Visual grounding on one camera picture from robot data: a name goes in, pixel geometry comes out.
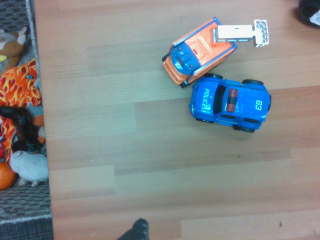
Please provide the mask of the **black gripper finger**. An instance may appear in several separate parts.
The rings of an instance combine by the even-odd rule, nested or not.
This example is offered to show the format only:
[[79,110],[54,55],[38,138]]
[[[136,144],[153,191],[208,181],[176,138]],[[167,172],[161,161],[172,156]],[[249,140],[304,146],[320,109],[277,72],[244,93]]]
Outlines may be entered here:
[[121,235],[118,240],[149,240],[149,223],[144,218],[136,220],[131,229]]

